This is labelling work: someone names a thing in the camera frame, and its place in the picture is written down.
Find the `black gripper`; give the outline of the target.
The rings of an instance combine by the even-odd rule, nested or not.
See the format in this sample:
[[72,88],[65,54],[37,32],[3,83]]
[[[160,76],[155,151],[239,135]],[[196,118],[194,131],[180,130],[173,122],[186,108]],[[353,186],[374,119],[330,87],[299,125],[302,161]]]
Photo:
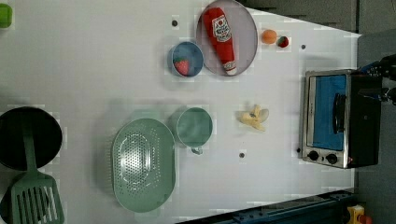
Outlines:
[[[365,65],[361,68],[364,75],[369,77],[385,77],[389,80],[396,80],[396,55],[392,54]],[[396,90],[394,88],[375,88],[361,90],[361,95],[367,98],[374,99],[379,102],[391,101],[393,105],[396,104]]]

